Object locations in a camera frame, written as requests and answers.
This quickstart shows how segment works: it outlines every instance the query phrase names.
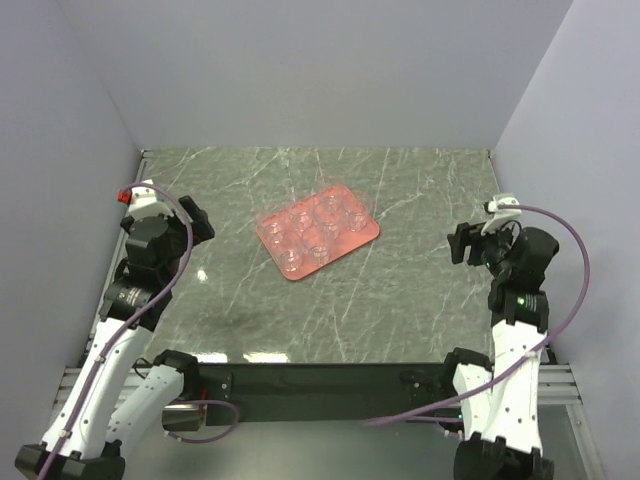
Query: gray wall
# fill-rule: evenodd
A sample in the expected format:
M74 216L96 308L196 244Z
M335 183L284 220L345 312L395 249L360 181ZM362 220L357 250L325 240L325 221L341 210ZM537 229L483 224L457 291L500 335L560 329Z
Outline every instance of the gray wall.
M59 0L134 138L495 147L571 0Z
M0 477L82 352L139 153L60 7L0 3Z
M640 468L639 31L637 0L576 0L495 161L503 189L570 219L589 247L591 291L559 347L616 480L638 478ZM568 312L581 275L576 247L560 238L547 285L555 321Z

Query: marble table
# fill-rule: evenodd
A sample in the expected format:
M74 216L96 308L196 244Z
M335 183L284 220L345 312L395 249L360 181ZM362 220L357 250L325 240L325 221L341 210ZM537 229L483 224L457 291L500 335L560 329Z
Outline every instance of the marble table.
M182 148L145 154L144 178L189 194L216 238L199 246L146 356L201 361L439 362L490 353L483 268L452 265L446 235L498 192L485 150ZM374 198L381 234L298 282L255 233L254 210L338 175Z

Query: clear plastic cup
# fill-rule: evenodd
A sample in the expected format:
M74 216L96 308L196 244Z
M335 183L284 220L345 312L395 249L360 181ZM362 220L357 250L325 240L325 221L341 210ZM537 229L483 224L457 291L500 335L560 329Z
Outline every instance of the clear plastic cup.
M327 175L317 182L316 191L322 200L332 198L340 201L347 193L347 187L340 177Z
M331 259L333 237L318 225L302 232L302 245L307 252L307 258L314 265L325 265Z
M342 208L345 212L347 228L352 232L359 232L369 223L373 199L364 192L355 192L342 198Z
M288 208L291 226L298 232L303 232L313 224L313 201L299 200Z
M274 234L285 229L286 211L281 202L270 201L261 205L255 212L258 230L269 240Z
M313 209L313 218L333 239L340 236L340 229L345 223L340 201L331 197L323 199Z
M294 272L304 263L304 249L300 236L292 230L274 234L269 246L276 262L286 272Z

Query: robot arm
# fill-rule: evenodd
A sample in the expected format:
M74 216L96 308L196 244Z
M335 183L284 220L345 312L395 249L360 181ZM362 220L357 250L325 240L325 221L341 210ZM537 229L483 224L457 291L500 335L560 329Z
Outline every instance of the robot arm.
M493 217L486 223L458 225L448 236L451 258L485 265L494 279L488 307L492 311L495 350L493 366L485 355L455 349L445 360L445 386L461 394L488 383L523 355L526 362L492 390L461 402L465 441L456 453L455 480L552 480L553 462L542 458L538 432L538 369L540 352L532 348L546 338L549 315L540 290L544 271L558 252L557 241L537 228L521 228L514 239L518 205L510 194L497 195L485 205Z
M128 195L121 193L119 199L129 207L128 216L121 222L129 234L127 257L105 292L87 361L67 403L40 444L23 446L16 458L16 467L27 478L36 478L61 437L66 440L46 478L121 478L123 457L162 409L176 398L196 398L199 394L197 359L165 351L155 359L142 385L114 412L131 365L144 352L171 294L127 329L108 354L101 357L100 352L127 319L172 280L187 243L186 227L153 189L136 187ZM192 219L194 246L213 238L207 214L190 197L179 202ZM96 362L100 367L94 381L86 386ZM85 399L83 407L69 428L70 412L80 398Z

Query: black base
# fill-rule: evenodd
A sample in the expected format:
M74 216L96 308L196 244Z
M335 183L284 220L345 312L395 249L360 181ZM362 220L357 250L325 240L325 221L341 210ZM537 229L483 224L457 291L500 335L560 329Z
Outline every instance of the black base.
M125 461L117 445L108 444L100 458L77 460L56 456L47 474L52 480L120 480ZM27 479L35 480L47 460L49 452L40 445L23 445L15 460L16 468Z
M487 372L491 372L491 360L487 355L466 348L454 348L453 352L447 353L444 359L444 371L440 379L442 388L448 397L457 395L456 389L453 387L453 377L456 374L458 365L476 365L484 368Z
M175 368L182 374L184 382L179 400L200 398L200 365L196 357L176 350L165 350L153 359L153 364Z
M479 433L458 445L453 463L454 480L553 480L553 475L553 462L540 451L516 452L503 438L488 442Z
M237 405L243 422L364 420L443 400L443 371L441 363L201 364L200 378L208 398ZM207 425L230 419L210 408Z

